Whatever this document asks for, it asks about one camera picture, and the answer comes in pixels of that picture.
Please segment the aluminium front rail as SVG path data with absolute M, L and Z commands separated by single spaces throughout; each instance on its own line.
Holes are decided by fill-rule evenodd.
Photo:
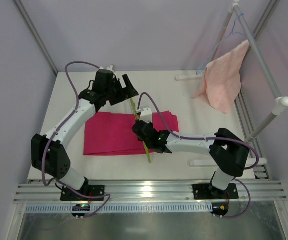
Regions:
M 152 202 L 193 202 L 193 184 L 205 184 L 202 180 L 92 180 L 91 185 L 104 185 L 105 193 L 111 195 L 112 202 L 152 203 Z M 241 180 L 236 182 L 238 201 L 247 201 L 245 187 L 251 200 L 285 201 L 286 192 L 279 181 L 266 179 Z M 45 187 L 41 182 L 31 181 L 18 185 L 13 203 L 58 203 L 60 191 L 54 184 Z

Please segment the white clothes rack frame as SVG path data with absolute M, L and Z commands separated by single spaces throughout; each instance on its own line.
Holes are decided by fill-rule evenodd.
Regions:
M 182 0 L 176 9 L 185 19 L 183 69 L 200 66 L 212 51 L 229 7 L 227 0 Z M 243 0 L 240 9 L 254 32 L 276 85 L 288 97 L 288 0 Z M 250 50 L 241 68 L 242 96 L 254 127 L 273 106 L 273 93 L 259 60 Z M 274 120 L 259 136 L 262 153 L 268 158 L 273 178 L 281 179 L 288 171 L 288 110 Z

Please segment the green plastic hanger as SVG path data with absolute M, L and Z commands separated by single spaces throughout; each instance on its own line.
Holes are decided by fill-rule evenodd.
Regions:
M 139 116 L 137 115 L 137 112 L 136 112 L 136 105 L 135 105 L 135 103 L 134 103 L 132 98 L 129 99 L 129 104 L 130 104 L 132 113 L 133 113 L 134 118 L 135 118 L 135 134 L 136 134 L 138 140 L 142 142 L 143 149 L 145 150 L 145 154 L 147 156 L 148 163 L 150 164 L 151 163 L 151 156 L 150 156 L 148 147 L 146 146 L 146 143 L 143 140 L 143 137 L 144 137 L 144 135 L 143 135 L 143 124 L 139 123 Z

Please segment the light pink towel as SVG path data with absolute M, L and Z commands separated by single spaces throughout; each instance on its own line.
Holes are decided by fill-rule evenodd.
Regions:
M 208 63 L 202 81 L 191 97 L 194 99 L 206 94 L 212 108 L 227 114 L 241 90 L 240 68 L 248 48 L 249 42 L 245 40 L 230 52 Z

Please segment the left electronics board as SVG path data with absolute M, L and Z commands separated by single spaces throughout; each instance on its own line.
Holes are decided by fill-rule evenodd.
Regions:
M 76 219 L 83 219 L 85 215 L 90 212 L 90 206 L 88 204 L 82 203 L 77 204 L 72 207 L 71 215 Z

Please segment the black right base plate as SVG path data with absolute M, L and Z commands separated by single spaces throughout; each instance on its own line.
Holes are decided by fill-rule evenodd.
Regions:
M 233 183 L 230 183 L 226 190 L 216 189 L 208 183 L 193 184 L 192 193 L 195 200 L 239 199 L 236 184 Z

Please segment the pink trousers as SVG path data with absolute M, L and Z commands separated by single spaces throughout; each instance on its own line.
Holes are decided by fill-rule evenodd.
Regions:
M 86 121 L 85 156 L 129 156 L 146 154 L 143 143 L 132 132 L 133 114 L 99 112 Z

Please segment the right electronics board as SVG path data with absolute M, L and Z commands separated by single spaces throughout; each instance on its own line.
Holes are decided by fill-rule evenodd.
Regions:
M 211 204 L 211 214 L 213 217 L 223 218 L 229 210 L 229 204 L 226 202 L 214 202 Z

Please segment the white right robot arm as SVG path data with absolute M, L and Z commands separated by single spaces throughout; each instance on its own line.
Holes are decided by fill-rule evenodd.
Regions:
M 183 152 L 212 157 L 218 169 L 208 189 L 216 199 L 224 197 L 230 182 L 243 175 L 249 155 L 249 148 L 225 128 L 203 136 L 180 136 L 178 132 L 157 131 L 152 123 L 138 120 L 132 126 L 132 132 L 148 149 L 159 154 Z

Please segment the electronics board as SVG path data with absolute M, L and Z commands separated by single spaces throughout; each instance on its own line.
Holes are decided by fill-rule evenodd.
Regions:
M 226 202 L 214 202 L 211 204 L 211 214 L 213 217 L 223 218 L 229 210 L 229 204 Z
M 90 206 L 88 204 L 82 203 L 77 204 L 72 207 L 71 215 L 76 219 L 83 219 L 85 215 L 90 212 Z

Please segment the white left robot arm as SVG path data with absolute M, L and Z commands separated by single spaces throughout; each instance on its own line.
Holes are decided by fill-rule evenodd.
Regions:
M 76 95 L 75 106 L 61 122 L 46 134 L 32 137 L 32 167 L 43 176 L 50 175 L 74 194 L 90 199 L 88 179 L 71 167 L 66 147 L 84 123 L 105 104 L 113 106 L 138 95 L 126 74 L 121 80 L 111 69 L 97 70 L 93 83 Z

